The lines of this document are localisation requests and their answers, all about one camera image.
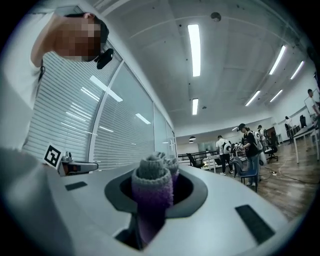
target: window blind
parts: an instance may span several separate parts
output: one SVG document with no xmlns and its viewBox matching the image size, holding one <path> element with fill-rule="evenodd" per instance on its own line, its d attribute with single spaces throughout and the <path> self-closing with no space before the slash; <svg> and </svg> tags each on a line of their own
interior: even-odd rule
<svg viewBox="0 0 320 256">
<path fill-rule="evenodd" d="M 94 61 L 74 62 L 54 52 L 46 54 L 45 73 L 23 150 L 41 159 L 50 142 L 71 152 L 75 161 L 88 160 L 93 124 L 105 93 L 93 78 L 108 85 L 120 62 L 114 54 L 112 61 L 98 70 Z"/>
<path fill-rule="evenodd" d="M 110 89 L 93 149 L 102 171 L 137 163 L 155 150 L 154 104 L 125 64 Z"/>
</svg>

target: folded towel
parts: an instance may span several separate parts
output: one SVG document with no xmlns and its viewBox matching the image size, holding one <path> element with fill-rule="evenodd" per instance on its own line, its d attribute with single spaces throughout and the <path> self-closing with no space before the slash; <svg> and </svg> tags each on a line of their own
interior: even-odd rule
<svg viewBox="0 0 320 256">
<path fill-rule="evenodd" d="M 132 197 L 137 203 L 138 227 L 145 244 L 165 223 L 166 209 L 173 206 L 173 181 L 165 168 L 164 155 L 153 154 L 140 161 L 131 177 Z"/>
<path fill-rule="evenodd" d="M 179 162 L 177 158 L 174 159 L 165 159 L 164 166 L 169 169 L 172 177 L 172 184 L 175 187 L 178 176 L 179 176 Z"/>
</svg>

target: wooden floor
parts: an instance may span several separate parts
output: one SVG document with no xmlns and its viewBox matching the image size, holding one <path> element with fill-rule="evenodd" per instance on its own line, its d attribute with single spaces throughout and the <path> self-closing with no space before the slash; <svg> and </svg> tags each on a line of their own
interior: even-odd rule
<svg viewBox="0 0 320 256">
<path fill-rule="evenodd" d="M 278 207 L 289 221 L 307 210 L 320 180 L 320 163 L 317 161 L 316 147 L 309 147 L 306 151 L 301 139 L 297 141 L 297 147 L 299 164 L 296 160 L 295 145 L 285 142 L 278 147 L 278 162 L 272 159 L 266 167 L 261 167 L 260 175 L 264 180 L 258 185 L 258 194 Z M 272 171 L 276 171 L 276 176 L 270 173 Z"/>
</svg>

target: white ceiling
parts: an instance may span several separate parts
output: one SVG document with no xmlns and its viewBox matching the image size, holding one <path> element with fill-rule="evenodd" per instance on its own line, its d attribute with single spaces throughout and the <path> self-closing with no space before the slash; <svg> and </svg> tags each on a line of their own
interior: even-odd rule
<svg viewBox="0 0 320 256">
<path fill-rule="evenodd" d="M 267 1 L 89 2 L 118 29 L 154 86 L 176 132 L 182 127 L 264 111 L 280 89 L 285 94 L 290 88 L 289 78 L 306 58 L 299 43 L 304 35 L 281 9 L 266 6 Z M 210 18 L 212 12 L 221 14 L 220 22 Z M 200 30 L 199 77 L 192 76 L 189 24 L 198 24 Z M 269 75 L 282 44 L 287 46 L 284 57 Z M 261 90 L 260 95 L 244 107 L 256 90 Z M 199 98 L 197 116 L 192 116 L 193 98 Z"/>
</svg>

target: ceiling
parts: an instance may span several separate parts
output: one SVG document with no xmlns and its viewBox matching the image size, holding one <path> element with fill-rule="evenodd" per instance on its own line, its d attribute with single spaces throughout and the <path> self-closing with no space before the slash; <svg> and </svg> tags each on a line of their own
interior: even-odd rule
<svg viewBox="0 0 320 256">
<path fill-rule="evenodd" d="M 273 1 L 88 2 L 118 29 L 160 97 L 176 131 L 266 110 L 280 89 L 285 94 L 290 88 L 289 78 L 306 59 L 302 45 L 305 36 L 286 13 L 275 9 Z M 212 12 L 221 14 L 220 22 L 211 19 Z M 192 72 L 187 28 L 190 24 L 198 24 L 200 30 L 199 77 L 193 77 Z M 284 56 L 274 74 L 269 75 L 282 45 L 287 46 Z M 261 90 L 259 96 L 245 107 L 257 90 Z M 199 98 L 196 116 L 192 116 L 193 98 Z"/>
</svg>

